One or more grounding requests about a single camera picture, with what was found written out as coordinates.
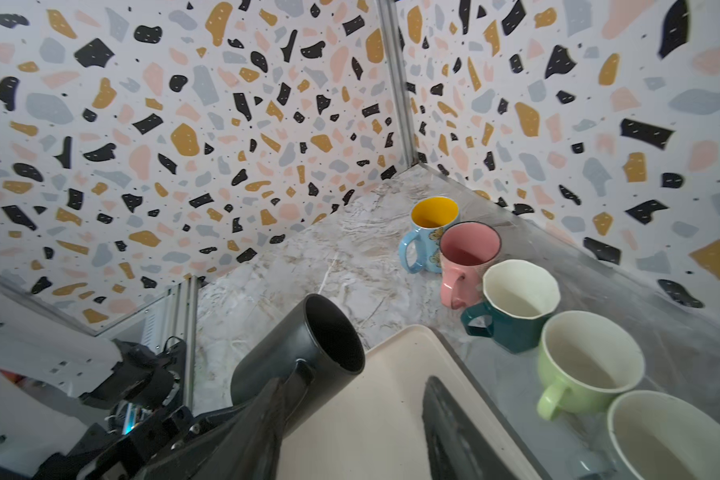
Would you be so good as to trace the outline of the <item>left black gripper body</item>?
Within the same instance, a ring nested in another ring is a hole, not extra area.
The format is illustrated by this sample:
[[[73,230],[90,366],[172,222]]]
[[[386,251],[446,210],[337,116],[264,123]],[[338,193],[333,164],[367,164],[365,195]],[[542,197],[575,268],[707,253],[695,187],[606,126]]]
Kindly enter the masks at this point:
[[[36,479],[256,479],[222,443],[243,419],[247,403],[194,416],[188,407],[160,409],[119,438],[85,433],[73,449],[51,455]]]

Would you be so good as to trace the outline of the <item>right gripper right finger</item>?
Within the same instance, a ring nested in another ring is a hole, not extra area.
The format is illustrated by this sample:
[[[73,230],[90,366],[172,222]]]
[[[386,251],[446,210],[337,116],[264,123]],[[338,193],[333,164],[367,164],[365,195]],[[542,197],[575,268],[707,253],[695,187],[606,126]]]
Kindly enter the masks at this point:
[[[439,378],[427,379],[422,407],[432,479],[516,479]]]

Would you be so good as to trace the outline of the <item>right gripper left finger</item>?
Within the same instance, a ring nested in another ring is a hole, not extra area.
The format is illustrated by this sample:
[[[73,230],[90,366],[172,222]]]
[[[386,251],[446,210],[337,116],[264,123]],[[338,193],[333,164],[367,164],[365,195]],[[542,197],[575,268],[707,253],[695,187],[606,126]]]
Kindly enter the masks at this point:
[[[270,380],[242,406],[203,415],[148,461],[137,479],[274,479],[285,429],[286,388]]]

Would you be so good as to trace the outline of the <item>black mug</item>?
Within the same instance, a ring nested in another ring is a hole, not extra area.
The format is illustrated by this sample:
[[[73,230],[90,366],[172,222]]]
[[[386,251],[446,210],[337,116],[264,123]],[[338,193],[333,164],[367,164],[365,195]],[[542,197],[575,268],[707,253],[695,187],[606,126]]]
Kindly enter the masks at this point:
[[[253,399],[272,378],[286,379],[296,364],[313,380],[286,423],[293,432],[365,368],[365,351],[347,316],[320,294],[304,297],[236,366],[230,382],[234,405]]]

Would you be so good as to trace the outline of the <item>light green mug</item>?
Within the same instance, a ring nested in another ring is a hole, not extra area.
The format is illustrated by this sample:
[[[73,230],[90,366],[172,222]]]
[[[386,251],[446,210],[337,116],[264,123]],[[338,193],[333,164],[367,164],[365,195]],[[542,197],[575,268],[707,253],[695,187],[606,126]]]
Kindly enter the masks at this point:
[[[641,347],[614,321],[585,311],[559,313],[541,332],[537,414],[552,421],[562,412],[603,412],[637,387],[645,372]]]

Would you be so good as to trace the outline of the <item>dark green mug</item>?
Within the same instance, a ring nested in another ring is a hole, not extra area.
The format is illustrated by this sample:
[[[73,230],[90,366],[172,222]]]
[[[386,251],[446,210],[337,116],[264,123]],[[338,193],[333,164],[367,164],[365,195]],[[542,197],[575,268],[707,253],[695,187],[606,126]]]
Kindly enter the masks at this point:
[[[537,347],[541,331],[561,302],[560,287],[546,269],[509,259],[482,277],[483,299],[460,317],[466,333],[493,340],[518,354]]]

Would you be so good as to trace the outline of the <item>grey mug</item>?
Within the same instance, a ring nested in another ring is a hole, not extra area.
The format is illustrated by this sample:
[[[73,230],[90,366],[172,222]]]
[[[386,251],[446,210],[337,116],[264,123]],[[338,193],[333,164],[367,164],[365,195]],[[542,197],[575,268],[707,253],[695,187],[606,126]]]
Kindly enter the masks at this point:
[[[720,479],[720,424],[677,397],[629,392],[569,466],[575,479]]]

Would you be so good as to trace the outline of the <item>pink patterned mug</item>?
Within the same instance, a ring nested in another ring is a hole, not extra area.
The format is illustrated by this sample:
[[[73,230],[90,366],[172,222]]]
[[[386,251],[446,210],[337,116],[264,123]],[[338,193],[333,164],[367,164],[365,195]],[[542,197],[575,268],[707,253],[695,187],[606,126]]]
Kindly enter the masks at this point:
[[[502,247],[499,233],[477,221],[450,226],[440,242],[441,303],[453,310],[482,300],[482,278]]]

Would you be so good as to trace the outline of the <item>light blue yellow-inside mug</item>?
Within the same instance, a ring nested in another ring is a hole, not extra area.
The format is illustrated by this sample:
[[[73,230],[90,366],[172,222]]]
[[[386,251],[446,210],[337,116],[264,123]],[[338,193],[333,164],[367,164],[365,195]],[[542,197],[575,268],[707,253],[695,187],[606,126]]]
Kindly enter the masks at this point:
[[[415,204],[410,215],[412,230],[398,248],[400,262],[408,273],[442,272],[441,237],[458,222],[459,214],[458,203],[448,197],[430,197]]]

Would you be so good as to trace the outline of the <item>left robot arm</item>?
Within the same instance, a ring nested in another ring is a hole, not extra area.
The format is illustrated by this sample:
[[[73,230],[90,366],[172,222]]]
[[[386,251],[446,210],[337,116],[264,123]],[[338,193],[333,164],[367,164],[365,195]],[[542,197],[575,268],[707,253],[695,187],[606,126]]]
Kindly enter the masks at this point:
[[[183,404],[188,346],[160,352],[90,336],[20,302],[0,285],[0,467],[36,479],[268,479],[281,436],[262,426],[259,400],[194,416]],[[82,404],[129,403],[147,418],[102,433],[16,387],[43,382]]]

